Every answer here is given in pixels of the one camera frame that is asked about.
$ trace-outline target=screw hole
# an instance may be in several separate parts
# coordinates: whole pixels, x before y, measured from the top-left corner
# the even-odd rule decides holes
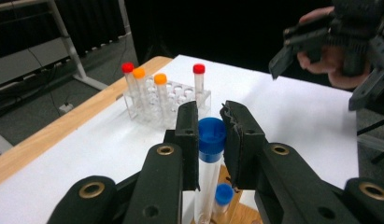
[[[145,217],[157,217],[159,215],[159,209],[156,206],[151,205],[143,210],[143,215]]]
[[[100,195],[105,189],[105,185],[102,182],[91,182],[85,184],[79,191],[78,196],[84,199],[95,198]]]
[[[373,199],[384,201],[384,189],[376,184],[362,182],[360,184],[360,190]]]
[[[255,133],[255,130],[248,129],[248,130],[247,130],[247,133]]]
[[[165,146],[165,147],[157,148],[157,153],[159,153],[160,155],[163,155],[163,156],[170,155],[173,152],[174,152],[174,148],[173,147]]]
[[[334,212],[329,209],[329,208],[326,208],[326,207],[319,207],[318,208],[318,212],[323,216],[323,217],[326,217],[328,219],[334,219],[335,218],[335,215],[334,215]]]
[[[279,146],[271,147],[271,150],[281,156],[285,156],[290,153],[290,151],[287,148],[279,147]]]

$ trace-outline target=red-capped test tube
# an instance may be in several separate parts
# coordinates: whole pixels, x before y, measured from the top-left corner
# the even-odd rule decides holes
[[[206,72],[206,67],[202,63],[196,63],[192,71],[194,72],[195,101],[197,106],[199,106],[204,95],[204,73]]]
[[[135,79],[133,77],[134,65],[132,63],[124,63],[121,66],[122,73],[127,81],[128,91],[130,92],[133,101],[138,96],[138,87],[136,86]]]

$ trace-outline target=blue cap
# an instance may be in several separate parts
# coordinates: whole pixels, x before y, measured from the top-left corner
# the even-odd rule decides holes
[[[222,183],[217,186],[217,191],[215,193],[215,200],[218,205],[223,206],[233,199],[235,192],[229,184]]]
[[[198,121],[199,158],[208,163],[220,159],[224,149],[226,127],[221,119],[204,118]]]

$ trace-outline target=test tube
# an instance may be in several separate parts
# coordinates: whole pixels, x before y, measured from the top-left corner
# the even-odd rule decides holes
[[[135,83],[138,88],[139,93],[139,99],[142,103],[143,107],[143,115],[145,119],[149,119],[150,116],[150,108],[149,108],[149,95],[148,95],[148,89],[146,88],[145,83],[145,69],[142,67],[134,68],[133,75],[135,78]]]
[[[226,129],[224,122],[216,118],[198,121],[199,132],[199,185],[195,191],[194,222],[210,223],[218,185],[220,159],[224,148]]]
[[[168,102],[168,92],[167,92],[167,78],[166,75],[161,73],[154,76],[154,84],[157,88],[157,93],[159,96],[160,108],[162,111],[164,125],[168,126],[170,122],[170,111],[169,111],[169,102]]]
[[[135,98],[138,96],[138,87],[136,86],[133,76],[134,65],[132,63],[124,63],[121,66],[121,70],[124,73],[125,80],[127,81],[128,91],[130,92],[133,103],[135,104]]]
[[[235,195],[235,192],[232,186],[230,186],[227,183],[219,184],[215,192],[215,204],[214,204],[213,213],[215,214],[226,213],[234,195]]]
[[[206,72],[206,67],[202,63],[196,63],[192,70],[194,72],[195,101],[197,107],[200,107],[204,96],[204,73]]]

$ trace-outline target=robotic hand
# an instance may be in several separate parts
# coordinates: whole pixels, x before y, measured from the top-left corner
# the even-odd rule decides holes
[[[246,106],[226,101],[220,115],[232,187],[255,190],[264,224],[384,224],[383,183],[356,177],[338,189],[320,179],[293,147],[269,142]],[[195,101],[181,105],[176,129],[150,148],[140,172],[118,184],[106,176],[79,180],[48,223],[181,223],[182,191],[199,188],[197,118]]]
[[[293,62],[294,55],[306,52],[312,63],[321,59],[322,46],[345,51],[342,74],[358,76],[368,61],[373,70],[354,90],[349,110],[357,110],[384,91],[384,0],[333,0],[334,11],[312,21],[284,30],[284,47],[269,64],[277,79]]]

